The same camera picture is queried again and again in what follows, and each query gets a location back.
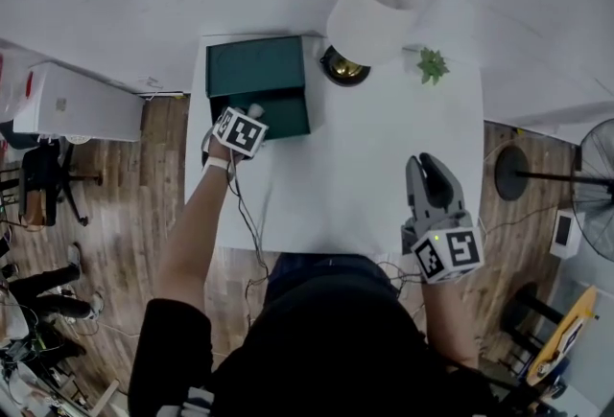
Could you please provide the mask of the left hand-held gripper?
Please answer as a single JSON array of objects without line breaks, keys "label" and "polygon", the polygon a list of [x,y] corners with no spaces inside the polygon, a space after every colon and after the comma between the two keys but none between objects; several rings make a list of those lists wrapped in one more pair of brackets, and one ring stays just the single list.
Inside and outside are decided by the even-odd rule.
[{"label": "left hand-held gripper", "polygon": [[227,107],[203,136],[203,159],[208,157],[211,137],[234,154],[253,158],[268,132],[268,126],[261,121],[264,113],[261,105],[251,105],[247,111]]}]

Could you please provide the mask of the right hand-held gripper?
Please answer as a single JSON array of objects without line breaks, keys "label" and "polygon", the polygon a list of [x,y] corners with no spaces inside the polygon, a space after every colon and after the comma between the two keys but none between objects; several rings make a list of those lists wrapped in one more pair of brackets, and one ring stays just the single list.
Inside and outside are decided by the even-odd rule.
[{"label": "right hand-held gripper", "polygon": [[[456,282],[481,268],[484,265],[481,231],[471,216],[461,211],[464,194],[452,171],[435,156],[422,152],[420,162],[414,155],[409,158],[406,184],[414,219],[401,227],[402,254],[414,255],[423,282]],[[437,221],[421,220],[425,196],[433,208],[453,214]]]}]

